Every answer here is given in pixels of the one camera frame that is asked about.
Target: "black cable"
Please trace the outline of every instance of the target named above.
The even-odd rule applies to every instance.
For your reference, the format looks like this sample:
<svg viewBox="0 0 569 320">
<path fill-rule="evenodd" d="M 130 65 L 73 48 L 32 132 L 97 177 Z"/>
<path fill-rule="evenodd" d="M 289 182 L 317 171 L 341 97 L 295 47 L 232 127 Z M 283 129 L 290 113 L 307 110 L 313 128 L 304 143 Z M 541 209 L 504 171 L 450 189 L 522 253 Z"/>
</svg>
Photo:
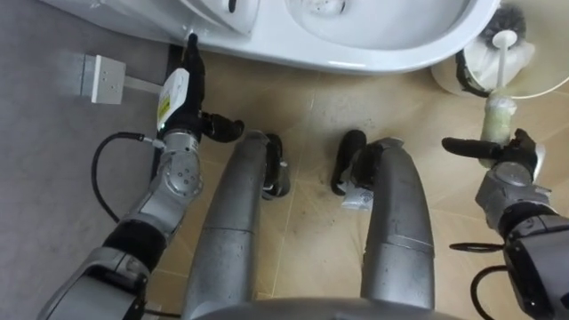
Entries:
<svg viewBox="0 0 569 320">
<path fill-rule="evenodd" d="M 483 268 L 482 270 L 480 270 L 480 272 L 478 272 L 478 274 L 474 277 L 474 279 L 472 279 L 472 283 L 470 284 L 470 298 L 472 299 L 472 304 L 474 305 L 474 308 L 477 310 L 478 314 L 484 320 L 494 320 L 494 319 L 486 313 L 486 311 L 484 310 L 484 308 L 482 308 L 482 305 L 480 304 L 480 300 L 478 299 L 478 285 L 480 284 L 480 281 L 482 281 L 482 279 L 485 278 L 485 276 L 488 276 L 494 272 L 499 272 L 499 271 L 508 271 L 508 268 L 506 266 L 491 266 L 488 268 Z"/>
<path fill-rule="evenodd" d="M 111 134 L 105 140 L 103 140 L 100 143 L 100 145 L 97 147 L 97 150 L 95 150 L 95 154 L 92 156 L 92 162 L 91 162 L 92 191 L 94 192 L 95 197 L 97 197 L 97 201 L 99 201 L 100 206 L 103 207 L 105 212 L 107 212 L 110 219 L 112 219 L 114 222 L 118 223 L 118 221 L 120 221 L 120 219 L 110 209 L 107 202 L 105 201 L 103 196 L 100 194 L 99 182 L 97 181 L 97 167 L 99 165 L 100 153 L 102 152 L 102 150 L 105 148 L 105 146 L 107 146 L 107 144 L 110 141 L 115 140 L 115 139 L 129 139 L 129 140 L 143 141 L 144 140 L 144 134 L 133 133 L 133 132 L 117 132 L 115 134 Z"/>
<path fill-rule="evenodd" d="M 162 312 L 162 311 L 155 311 L 155 310 L 150 310 L 150 309 L 144 309 L 144 313 L 147 315 L 152 315 L 152 316 L 163 316 L 163 317 L 170 317 L 170 318 L 175 318 L 175 319 L 181 318 L 180 314 L 174 314 L 174 313 Z"/>
<path fill-rule="evenodd" d="M 461 243 L 451 244 L 449 247 L 456 251 L 473 253 L 492 253 L 504 249 L 503 244 Z"/>
</svg>

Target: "trash bin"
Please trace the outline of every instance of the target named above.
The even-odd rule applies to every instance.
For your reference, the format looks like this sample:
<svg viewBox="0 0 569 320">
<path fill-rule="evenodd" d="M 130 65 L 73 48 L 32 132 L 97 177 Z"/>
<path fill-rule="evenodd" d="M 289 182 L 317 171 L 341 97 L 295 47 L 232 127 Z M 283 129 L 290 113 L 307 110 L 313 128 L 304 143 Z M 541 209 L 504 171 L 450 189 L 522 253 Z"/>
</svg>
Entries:
<svg viewBox="0 0 569 320">
<path fill-rule="evenodd" d="M 528 66 L 507 85 L 505 93 L 514 99 L 529 99 L 556 90 L 569 80 L 569 0 L 513 0 L 507 3 L 517 4 L 524 11 L 527 25 L 525 40 L 535 45 L 535 54 Z M 461 76 L 467 75 L 472 78 L 471 82 L 476 82 L 476 78 L 469 74 L 468 61 L 463 57 L 459 52 L 431 67 L 431 72 L 437 83 L 448 92 L 472 96 L 463 90 L 459 81 Z"/>
</svg>

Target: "floor tile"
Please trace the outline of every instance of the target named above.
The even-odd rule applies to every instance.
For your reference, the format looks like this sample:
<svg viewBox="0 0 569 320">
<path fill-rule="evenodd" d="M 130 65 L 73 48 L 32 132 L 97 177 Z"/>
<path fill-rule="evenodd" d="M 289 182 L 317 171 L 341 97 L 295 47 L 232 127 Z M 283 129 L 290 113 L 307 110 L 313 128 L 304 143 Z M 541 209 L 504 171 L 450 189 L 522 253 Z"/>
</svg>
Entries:
<svg viewBox="0 0 569 320">
<path fill-rule="evenodd" d="M 293 132 L 304 130 L 318 73 L 250 60 L 228 62 L 219 56 L 206 63 L 220 61 L 222 66 L 206 78 L 204 111 L 242 120 L 246 130 L 288 135 L 290 143 L 300 144 Z M 200 156 L 225 164 L 234 144 L 205 138 Z"/>
<path fill-rule="evenodd" d="M 357 296 L 369 214 L 341 209 L 328 187 L 296 188 L 275 296 Z"/>
<path fill-rule="evenodd" d="M 191 258 L 191 252 L 183 243 L 181 235 L 178 234 L 164 251 L 156 268 L 161 271 L 188 276 Z"/>
<path fill-rule="evenodd" d="M 148 282 L 147 300 L 162 306 L 162 311 L 180 313 L 186 293 L 184 276 L 155 271 Z"/>
</svg>

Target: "white brush handle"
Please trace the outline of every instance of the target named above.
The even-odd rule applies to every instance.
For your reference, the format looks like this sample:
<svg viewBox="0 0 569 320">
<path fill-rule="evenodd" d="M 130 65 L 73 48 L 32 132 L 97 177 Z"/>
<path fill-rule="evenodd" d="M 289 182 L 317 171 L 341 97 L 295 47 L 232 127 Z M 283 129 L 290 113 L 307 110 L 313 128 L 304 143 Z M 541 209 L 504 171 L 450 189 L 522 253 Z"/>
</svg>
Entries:
<svg viewBox="0 0 569 320">
<path fill-rule="evenodd" d="M 506 86 L 506 81 L 504 80 L 504 74 L 506 73 L 506 53 L 508 52 L 507 46 L 502 46 L 500 48 L 500 60 L 498 62 L 498 83 L 496 88 L 503 88 Z"/>
<path fill-rule="evenodd" d="M 492 39 L 493 45 L 500 50 L 500 59 L 498 60 L 498 81 L 496 88 L 500 89 L 506 86 L 504 75 L 506 73 L 506 53 L 510 46 L 517 41 L 517 33 L 512 30 L 502 30 Z"/>
</svg>

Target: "white toilet bowl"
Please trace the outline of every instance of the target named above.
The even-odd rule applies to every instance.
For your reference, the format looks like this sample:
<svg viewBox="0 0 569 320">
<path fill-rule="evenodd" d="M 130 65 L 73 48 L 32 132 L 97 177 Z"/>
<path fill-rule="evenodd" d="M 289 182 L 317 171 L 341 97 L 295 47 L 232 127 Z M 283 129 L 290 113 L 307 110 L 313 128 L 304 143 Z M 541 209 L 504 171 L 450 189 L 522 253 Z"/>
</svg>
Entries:
<svg viewBox="0 0 569 320">
<path fill-rule="evenodd" d="M 252 31 L 192 24 L 208 49 L 301 68 L 383 74 L 431 66 L 477 36 L 499 0 L 260 0 Z"/>
<path fill-rule="evenodd" d="M 452 56 L 500 2 L 116 0 L 93 7 L 92 0 L 43 1 L 134 36 L 180 44 L 195 32 L 211 51 L 363 75 L 412 71 Z"/>
</svg>

